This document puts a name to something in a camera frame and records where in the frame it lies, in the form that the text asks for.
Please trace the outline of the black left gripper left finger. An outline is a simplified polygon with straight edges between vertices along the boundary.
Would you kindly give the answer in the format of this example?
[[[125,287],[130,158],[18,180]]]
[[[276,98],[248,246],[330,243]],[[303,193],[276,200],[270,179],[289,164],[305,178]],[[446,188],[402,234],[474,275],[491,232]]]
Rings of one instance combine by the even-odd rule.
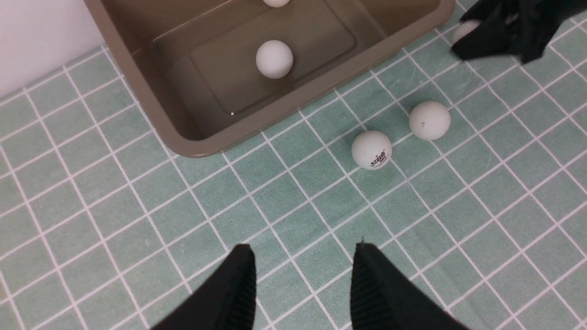
[[[216,271],[154,330],[251,330],[256,311],[255,255],[239,244]]]

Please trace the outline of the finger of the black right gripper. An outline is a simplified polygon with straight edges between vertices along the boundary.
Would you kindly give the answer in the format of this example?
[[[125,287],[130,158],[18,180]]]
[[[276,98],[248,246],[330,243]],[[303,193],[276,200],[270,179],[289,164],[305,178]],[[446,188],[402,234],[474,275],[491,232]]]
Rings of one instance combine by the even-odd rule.
[[[461,61],[496,56],[511,56],[518,61],[522,59],[520,51],[514,45],[522,31],[520,20],[506,19],[503,23],[498,22],[496,27],[490,25],[486,27],[483,21],[481,22],[474,31],[461,38],[456,44],[452,44],[451,52],[457,58]]]

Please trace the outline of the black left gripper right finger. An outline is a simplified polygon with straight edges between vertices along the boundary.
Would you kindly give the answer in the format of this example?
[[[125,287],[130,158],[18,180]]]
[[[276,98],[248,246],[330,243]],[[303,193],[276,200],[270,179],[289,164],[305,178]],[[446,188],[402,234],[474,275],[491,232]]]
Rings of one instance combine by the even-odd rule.
[[[466,330],[372,243],[358,243],[350,288],[354,330]]]

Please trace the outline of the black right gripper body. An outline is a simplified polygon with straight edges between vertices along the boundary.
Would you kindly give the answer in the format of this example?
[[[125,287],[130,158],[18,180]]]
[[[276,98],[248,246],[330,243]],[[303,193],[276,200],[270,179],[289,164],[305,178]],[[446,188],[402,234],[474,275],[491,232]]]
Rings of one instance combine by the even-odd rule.
[[[521,35],[514,42],[520,63],[540,59],[562,23],[578,14],[576,0],[480,0],[476,5],[486,27],[506,19],[521,21]]]

